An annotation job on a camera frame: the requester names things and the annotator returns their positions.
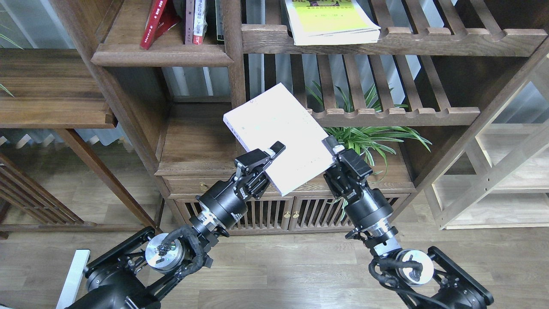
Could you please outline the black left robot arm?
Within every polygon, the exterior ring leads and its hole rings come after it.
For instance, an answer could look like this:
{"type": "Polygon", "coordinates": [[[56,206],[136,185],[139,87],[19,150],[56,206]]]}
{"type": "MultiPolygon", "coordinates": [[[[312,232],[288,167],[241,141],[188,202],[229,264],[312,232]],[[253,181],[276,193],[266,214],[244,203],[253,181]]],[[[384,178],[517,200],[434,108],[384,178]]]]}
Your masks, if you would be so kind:
{"type": "Polygon", "coordinates": [[[266,168],[286,147],[276,142],[235,159],[235,174],[197,196],[202,211],[170,233],[145,227],[86,267],[87,294],[72,309],[158,309],[186,276],[211,267],[208,251],[247,213],[247,200],[269,185],[266,168]]]}

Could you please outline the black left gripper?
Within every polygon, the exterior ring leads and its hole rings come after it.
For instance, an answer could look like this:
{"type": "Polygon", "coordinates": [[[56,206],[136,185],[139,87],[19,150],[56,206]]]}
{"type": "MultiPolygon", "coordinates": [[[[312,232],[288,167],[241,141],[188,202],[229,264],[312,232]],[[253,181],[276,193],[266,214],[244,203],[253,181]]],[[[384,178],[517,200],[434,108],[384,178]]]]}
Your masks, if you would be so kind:
{"type": "Polygon", "coordinates": [[[217,181],[197,197],[202,206],[197,221],[204,225],[204,230],[231,229],[238,223],[247,213],[246,202],[251,197],[259,199],[267,189],[269,179],[265,170],[285,149],[286,145],[275,142],[266,151],[255,149],[235,158],[237,170],[231,178],[217,181]]]}

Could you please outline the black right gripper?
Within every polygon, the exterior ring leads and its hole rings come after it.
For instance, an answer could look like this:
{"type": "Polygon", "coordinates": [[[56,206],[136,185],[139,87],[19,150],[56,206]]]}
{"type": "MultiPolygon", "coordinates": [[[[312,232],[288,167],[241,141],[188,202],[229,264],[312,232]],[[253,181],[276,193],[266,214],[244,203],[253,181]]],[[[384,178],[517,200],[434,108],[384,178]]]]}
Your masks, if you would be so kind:
{"type": "Polygon", "coordinates": [[[391,227],[387,218],[392,215],[392,206],[378,188],[369,187],[367,178],[372,168],[334,136],[327,136],[322,143],[335,159],[324,179],[335,198],[347,201],[345,213],[355,228],[369,234],[388,232],[391,227]]]}

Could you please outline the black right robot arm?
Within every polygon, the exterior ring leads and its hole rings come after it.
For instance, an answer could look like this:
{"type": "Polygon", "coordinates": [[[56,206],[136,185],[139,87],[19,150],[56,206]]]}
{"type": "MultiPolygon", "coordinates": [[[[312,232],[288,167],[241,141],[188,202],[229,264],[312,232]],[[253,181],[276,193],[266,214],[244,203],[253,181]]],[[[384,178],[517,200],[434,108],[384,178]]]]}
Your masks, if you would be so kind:
{"type": "Polygon", "coordinates": [[[486,309],[494,303],[484,286],[438,248],[403,249],[388,221],[392,206],[367,182],[371,167],[335,137],[323,143],[335,160],[324,178],[334,197],[347,202],[345,213],[354,225],[346,238],[369,249],[368,271],[383,288],[396,292],[410,309],[486,309]]]}

